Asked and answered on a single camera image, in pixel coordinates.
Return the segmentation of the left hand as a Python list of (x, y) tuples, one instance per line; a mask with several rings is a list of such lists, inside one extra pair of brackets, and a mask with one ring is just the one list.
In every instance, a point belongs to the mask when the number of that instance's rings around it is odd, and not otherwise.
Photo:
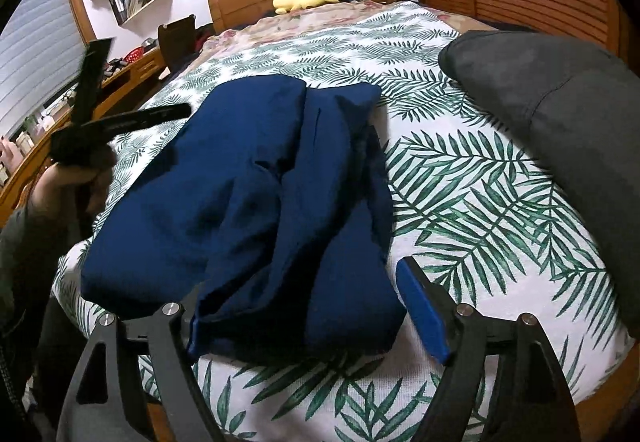
[[(53, 221), (64, 228), (79, 223), (79, 216), (93, 221), (106, 206), (113, 181), (113, 158), (100, 162), (92, 169), (61, 166), (58, 162), (47, 168), (32, 190), (29, 206), (34, 214)], [(76, 190), (88, 188), (88, 202), (77, 210)]]

